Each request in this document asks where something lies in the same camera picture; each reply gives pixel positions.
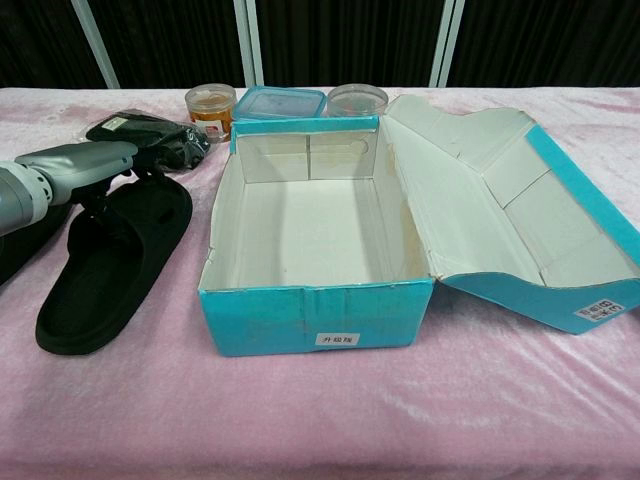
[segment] blue lid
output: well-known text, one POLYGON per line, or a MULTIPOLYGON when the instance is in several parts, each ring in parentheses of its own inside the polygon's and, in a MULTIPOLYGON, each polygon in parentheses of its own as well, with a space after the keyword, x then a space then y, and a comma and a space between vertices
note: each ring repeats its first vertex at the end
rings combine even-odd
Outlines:
POLYGON ((319 117, 326 103, 326 95, 317 90, 251 87, 233 109, 233 119, 319 117))

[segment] clear plastic container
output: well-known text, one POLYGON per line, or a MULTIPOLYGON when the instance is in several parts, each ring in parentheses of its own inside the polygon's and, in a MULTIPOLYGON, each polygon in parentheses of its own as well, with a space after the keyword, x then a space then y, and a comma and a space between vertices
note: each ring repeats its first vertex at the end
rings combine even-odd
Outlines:
POLYGON ((326 103, 326 95, 317 90, 251 87, 233 109, 233 119, 318 117, 326 103))
POLYGON ((212 142, 229 139, 231 110, 236 104, 236 90, 224 83, 208 83, 192 88, 184 96, 191 121, 212 142))
POLYGON ((384 90, 364 83, 348 83, 329 92, 327 112, 330 117, 382 115, 388 103, 384 90))

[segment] cardboard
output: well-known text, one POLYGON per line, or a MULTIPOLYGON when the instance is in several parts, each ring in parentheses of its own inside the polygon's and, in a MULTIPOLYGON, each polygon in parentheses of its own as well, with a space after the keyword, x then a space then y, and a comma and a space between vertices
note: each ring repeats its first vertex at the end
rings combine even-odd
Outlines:
POLYGON ((435 280, 581 333, 640 304, 640 235, 513 109, 236 122, 200 282, 224 355, 411 343, 435 280))

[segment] pink tablecloth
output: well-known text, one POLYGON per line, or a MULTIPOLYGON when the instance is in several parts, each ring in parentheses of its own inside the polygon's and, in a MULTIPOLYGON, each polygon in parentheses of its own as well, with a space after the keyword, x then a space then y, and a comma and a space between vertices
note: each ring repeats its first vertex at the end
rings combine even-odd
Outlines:
MULTIPOLYGON (((640 89, 411 93, 456 113, 527 111, 640 226, 640 89)), ((183 94, 1 90, 2 158, 127 107, 186 120, 183 94)), ((101 351, 34 341, 66 230, 0 288, 1 478, 640 478, 638 310, 575 337, 440 286, 409 348, 218 355, 196 286, 227 155, 175 175, 189 230, 101 351)))

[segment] label on box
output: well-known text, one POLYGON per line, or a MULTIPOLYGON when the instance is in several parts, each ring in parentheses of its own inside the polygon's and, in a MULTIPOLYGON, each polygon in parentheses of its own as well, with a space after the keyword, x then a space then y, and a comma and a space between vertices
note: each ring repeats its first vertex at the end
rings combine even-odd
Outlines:
POLYGON ((590 322, 599 322, 624 310, 625 308, 622 305, 603 298, 573 313, 579 317, 586 318, 590 322))
POLYGON ((106 128, 107 130, 111 130, 112 132, 115 132, 118 128, 120 128, 125 123, 127 123, 127 119, 126 118, 113 117, 108 122, 104 122, 102 124, 102 128, 106 128))
POLYGON ((220 120, 194 120, 194 123, 209 137, 221 137, 224 135, 220 120))
POLYGON ((339 347, 353 347, 360 340, 359 333, 319 333, 316 335, 316 345, 334 345, 339 347))

